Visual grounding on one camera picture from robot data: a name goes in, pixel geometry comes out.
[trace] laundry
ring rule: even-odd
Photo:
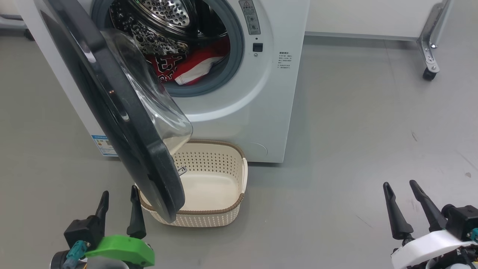
[[[207,75],[214,64],[220,62],[229,51],[229,38],[225,36],[190,54],[145,57],[153,65],[160,82],[176,81],[179,85],[193,85]]]
[[[164,56],[145,55],[146,61],[152,64],[160,82],[174,81],[173,74],[178,65],[186,60],[187,54],[169,54]]]

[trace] white wall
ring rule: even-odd
[[[311,0],[306,31],[418,37],[441,0]]]
[[[20,15],[14,0],[0,0],[0,14]]]

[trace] label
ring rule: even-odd
[[[178,168],[179,176],[182,176],[186,172],[187,172],[187,168],[185,166],[181,166],[180,168]]]
[[[249,34],[261,34],[261,27],[259,26],[259,20],[257,19],[254,2],[252,2],[252,0],[242,0],[239,1],[239,5],[244,14],[244,18],[246,19]]]
[[[96,142],[101,154],[104,156],[117,157],[115,149],[109,142],[108,138],[104,135],[92,135],[93,140]]]
[[[280,51],[279,59],[277,60],[277,68],[291,69],[292,55],[288,51]]]

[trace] washing machine door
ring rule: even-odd
[[[150,204],[174,221],[185,197],[171,154],[191,136],[190,122],[133,40],[100,32],[76,0],[44,1],[43,20],[96,120]]]

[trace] perforated basket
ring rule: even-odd
[[[220,141],[190,140],[173,155],[185,190],[185,205],[167,223],[140,193],[141,206],[160,223],[182,227],[218,227],[234,221],[247,184],[242,150]]]

